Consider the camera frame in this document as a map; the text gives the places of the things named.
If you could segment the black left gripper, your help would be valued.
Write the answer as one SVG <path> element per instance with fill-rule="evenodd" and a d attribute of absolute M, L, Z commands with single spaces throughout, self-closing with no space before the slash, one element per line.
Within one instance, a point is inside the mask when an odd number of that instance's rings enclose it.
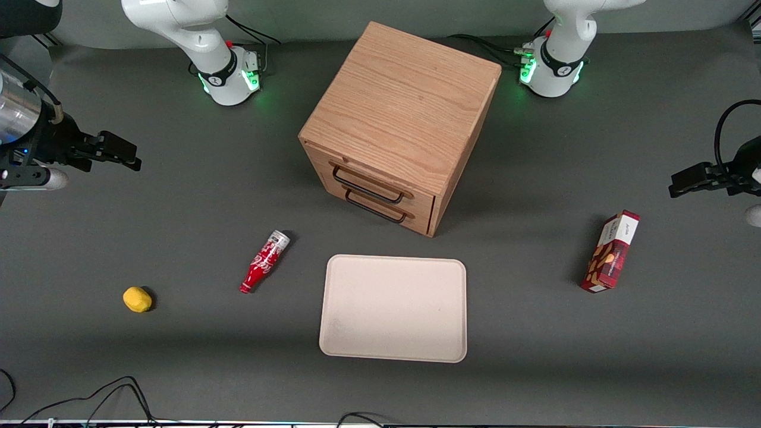
<path fill-rule="evenodd" d="M 734 184 L 725 181 L 721 169 L 710 162 L 700 162 L 673 174 L 668 186 L 671 198 L 682 197 L 698 191 L 726 190 L 729 197 L 740 193 L 760 197 L 760 136 L 742 144 L 730 162 L 724 163 Z"/>

